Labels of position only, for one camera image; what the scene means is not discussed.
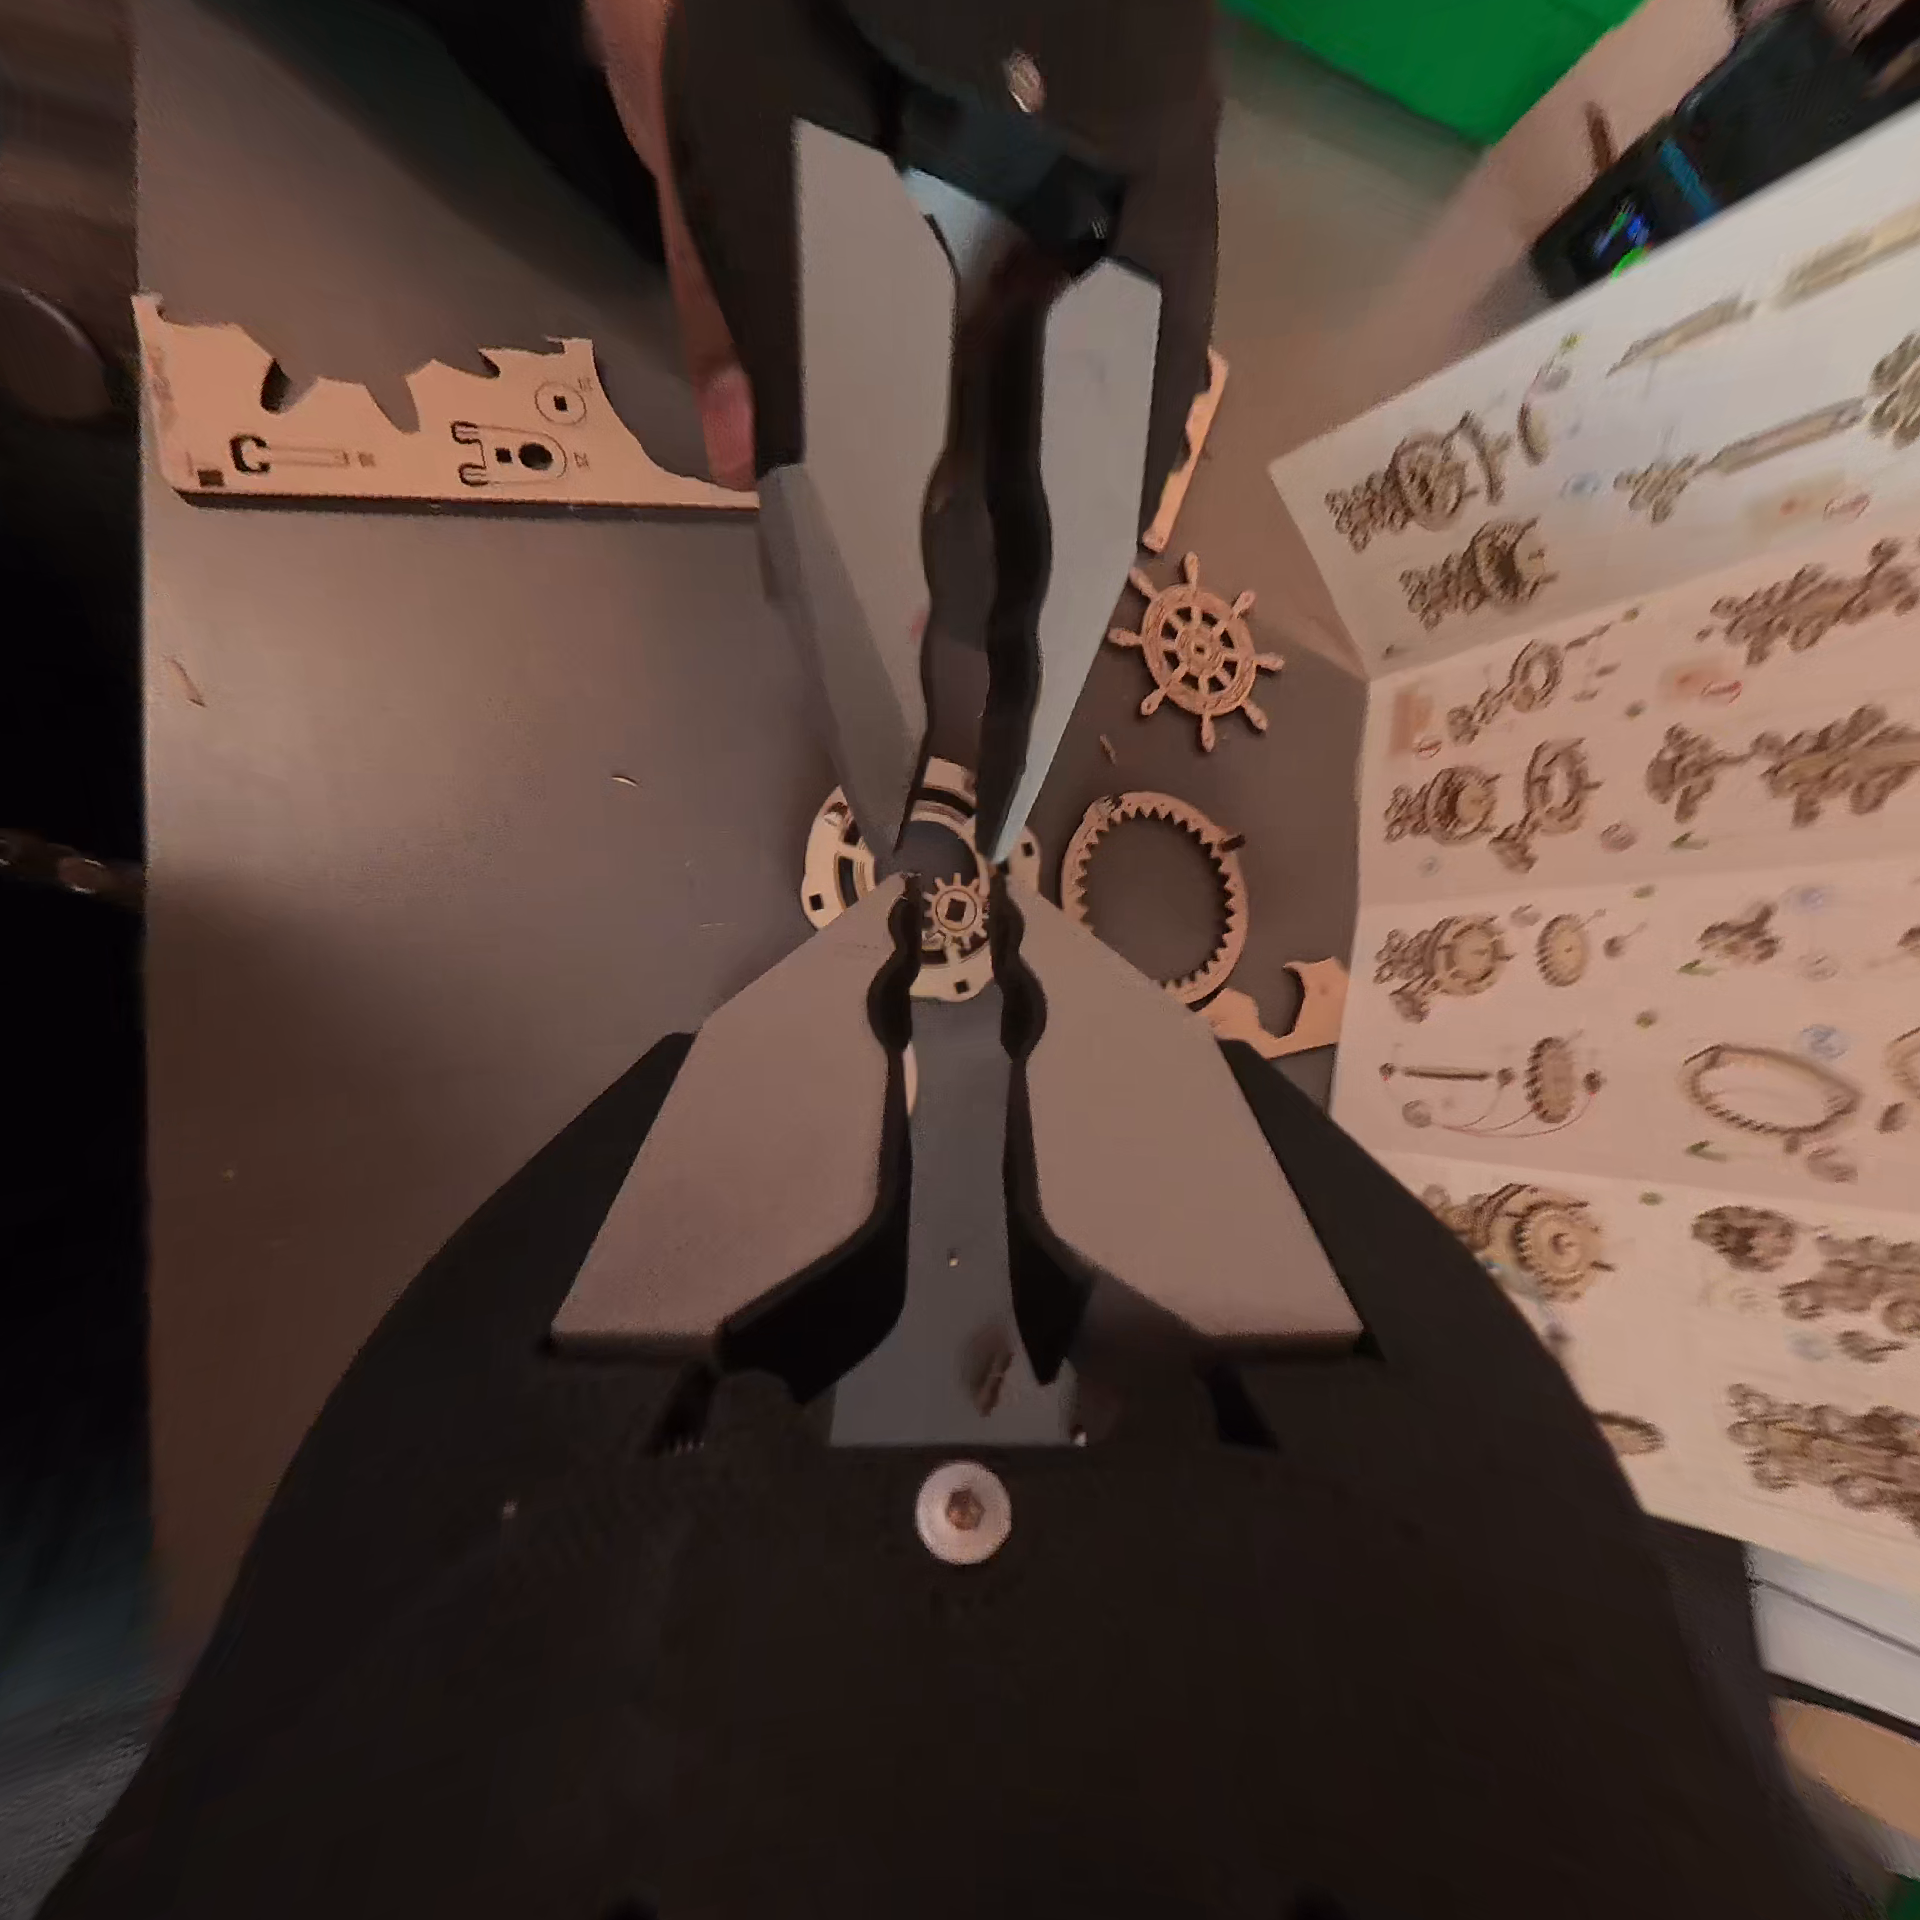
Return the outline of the round slotted wooden ring part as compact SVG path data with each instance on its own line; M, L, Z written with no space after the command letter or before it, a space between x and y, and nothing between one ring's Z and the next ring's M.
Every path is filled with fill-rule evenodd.
M908 821L931 833L938 854L933 875L920 881L924 904L938 879L985 879L992 890L989 864L977 849L977 777L970 767L953 758L931 758ZM875 854L861 839L846 791L837 786L806 830L801 873L801 907L806 922L830 925L868 896L877 879ZM989 945L971 965L945 967L920 947L916 998L963 1003L973 1001L989 984L992 925Z

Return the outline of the person's left hand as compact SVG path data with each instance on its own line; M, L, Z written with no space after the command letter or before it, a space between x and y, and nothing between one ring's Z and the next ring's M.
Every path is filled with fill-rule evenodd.
M753 384L682 206L666 97L666 55L676 10L672 1L586 1L584 25L619 126L657 185L666 278L700 407L710 479L724 489L753 491Z

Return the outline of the wooden ship wheel part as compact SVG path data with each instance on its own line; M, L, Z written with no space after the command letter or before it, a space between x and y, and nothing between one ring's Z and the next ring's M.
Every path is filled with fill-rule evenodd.
M1202 753L1217 751L1225 721L1241 721L1254 735L1270 728L1262 682L1277 681L1286 659L1259 639L1258 590L1213 590L1190 551L1166 578L1131 563L1125 591L1137 611L1109 626L1106 641L1141 663L1137 715L1144 721L1164 711L1185 715Z

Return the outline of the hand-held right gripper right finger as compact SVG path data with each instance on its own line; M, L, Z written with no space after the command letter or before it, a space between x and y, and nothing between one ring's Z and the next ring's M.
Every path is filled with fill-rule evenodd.
M1336 1355L1360 1315L1212 1025L1032 883L992 887L1016 1325L1096 1353Z

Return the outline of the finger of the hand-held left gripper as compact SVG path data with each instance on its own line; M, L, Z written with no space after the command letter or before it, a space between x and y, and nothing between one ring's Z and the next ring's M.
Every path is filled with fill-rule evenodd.
M897 857L929 741L924 515L992 209L805 119L794 161L803 453L760 479L760 530L854 822Z
M989 344L994 586L977 847L997 865L1024 831L1137 557L1160 336L1160 286L1102 261L1004 305Z

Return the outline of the square wooden cutout sheet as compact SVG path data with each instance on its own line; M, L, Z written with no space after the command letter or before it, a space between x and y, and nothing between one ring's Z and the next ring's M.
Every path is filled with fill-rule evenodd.
M1230 378L1230 362L1219 347L1208 349L1208 384L1194 397L1185 421L1181 450L1174 466L1169 470L1160 506L1141 535L1141 547L1149 555L1162 555L1173 539L1178 519L1194 485L1194 474L1210 445L1210 434L1217 421L1219 403Z

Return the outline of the green box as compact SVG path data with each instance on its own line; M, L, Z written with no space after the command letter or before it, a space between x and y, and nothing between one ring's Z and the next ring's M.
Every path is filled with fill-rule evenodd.
M1497 142L1635 1L1225 1L1336 72L1467 136Z

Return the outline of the paper instruction sheet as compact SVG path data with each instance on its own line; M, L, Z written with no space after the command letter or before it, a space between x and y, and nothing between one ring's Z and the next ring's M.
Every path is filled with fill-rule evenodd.
M1916 1591L1909 106L1274 461L1370 678L1336 1117L1645 1506Z

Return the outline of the long jagged wooden frame strip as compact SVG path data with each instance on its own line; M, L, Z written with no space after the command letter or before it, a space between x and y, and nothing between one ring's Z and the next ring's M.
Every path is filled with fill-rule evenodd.
M755 511L755 491L660 466L624 425L593 341L484 347L477 374L426 360L405 377L417 425L320 377L269 399L276 360L242 326L176 322L133 297L141 390L165 482L197 499Z

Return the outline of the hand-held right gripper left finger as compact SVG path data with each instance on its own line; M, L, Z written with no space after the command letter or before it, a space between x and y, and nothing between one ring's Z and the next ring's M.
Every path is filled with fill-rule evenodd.
M701 1024L553 1318L560 1353L769 1373L806 1403L883 1343L920 952L893 875Z

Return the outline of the black electronic device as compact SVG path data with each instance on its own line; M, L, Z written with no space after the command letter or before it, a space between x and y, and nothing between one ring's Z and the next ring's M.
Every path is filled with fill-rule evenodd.
M1732 49L1531 242L1565 298L1916 104L1918 3L1737 3Z

